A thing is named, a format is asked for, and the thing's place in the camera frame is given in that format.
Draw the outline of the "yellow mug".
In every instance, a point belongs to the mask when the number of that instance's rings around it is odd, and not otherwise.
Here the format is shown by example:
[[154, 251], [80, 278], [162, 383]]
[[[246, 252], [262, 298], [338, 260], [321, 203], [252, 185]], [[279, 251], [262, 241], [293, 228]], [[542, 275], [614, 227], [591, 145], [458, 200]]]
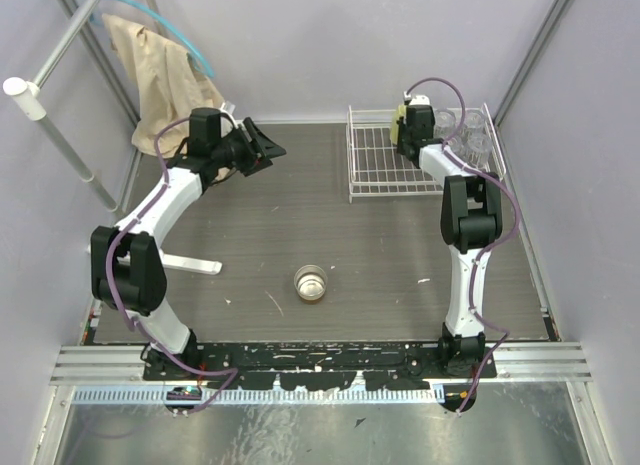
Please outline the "yellow mug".
[[390, 131], [389, 131], [390, 143], [393, 146], [398, 145], [400, 126], [404, 122], [405, 114], [406, 114], [406, 105], [404, 103], [400, 104], [393, 113], [391, 125], [390, 125]]

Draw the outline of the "clear plastic cup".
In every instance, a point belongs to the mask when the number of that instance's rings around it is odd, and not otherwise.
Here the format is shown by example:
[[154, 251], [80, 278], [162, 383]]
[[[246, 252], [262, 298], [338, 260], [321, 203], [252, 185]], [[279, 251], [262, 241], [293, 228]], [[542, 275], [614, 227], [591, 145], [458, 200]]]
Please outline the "clear plastic cup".
[[446, 144], [451, 149], [451, 152], [457, 157], [459, 157], [460, 159], [463, 159], [465, 157], [465, 144], [463, 138], [460, 135], [454, 135], [446, 141]]
[[485, 132], [486, 116], [480, 109], [466, 109], [462, 134], [470, 135]]
[[488, 135], [474, 132], [467, 136], [464, 144], [465, 161], [476, 169], [486, 170], [492, 153], [492, 143]]
[[452, 110], [437, 109], [434, 112], [435, 125], [434, 137], [445, 139], [449, 137], [456, 129], [457, 119]]

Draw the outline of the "glass with brown liquid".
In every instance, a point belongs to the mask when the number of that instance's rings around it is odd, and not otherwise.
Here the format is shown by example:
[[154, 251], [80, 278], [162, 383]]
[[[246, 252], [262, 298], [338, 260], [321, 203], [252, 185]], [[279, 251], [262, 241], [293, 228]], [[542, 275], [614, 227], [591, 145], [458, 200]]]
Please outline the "glass with brown liquid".
[[298, 297], [308, 303], [320, 301], [327, 289], [328, 277], [318, 265], [304, 265], [294, 274], [294, 288]]

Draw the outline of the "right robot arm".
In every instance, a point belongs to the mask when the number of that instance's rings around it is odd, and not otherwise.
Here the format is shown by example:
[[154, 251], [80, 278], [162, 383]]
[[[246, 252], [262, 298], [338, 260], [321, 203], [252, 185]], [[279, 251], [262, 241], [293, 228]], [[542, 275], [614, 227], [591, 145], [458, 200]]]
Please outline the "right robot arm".
[[501, 192], [435, 136], [435, 112], [425, 96], [408, 98], [392, 122], [397, 152], [442, 188], [441, 236], [452, 259], [449, 309], [438, 340], [442, 373], [459, 379], [485, 355], [484, 281], [491, 252], [502, 234]]

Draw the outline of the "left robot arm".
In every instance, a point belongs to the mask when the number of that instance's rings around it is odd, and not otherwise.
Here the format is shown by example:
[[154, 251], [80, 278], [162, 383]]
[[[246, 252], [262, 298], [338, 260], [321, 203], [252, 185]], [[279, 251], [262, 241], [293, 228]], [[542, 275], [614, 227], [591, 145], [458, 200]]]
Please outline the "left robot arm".
[[90, 257], [94, 298], [147, 339], [149, 365], [188, 381], [202, 374], [202, 355], [195, 332], [168, 302], [161, 245], [183, 213], [222, 183], [221, 171], [250, 176], [286, 151], [251, 118], [237, 122], [223, 109], [195, 108], [182, 122], [188, 131], [172, 156], [158, 158], [156, 186], [125, 218], [93, 231]]

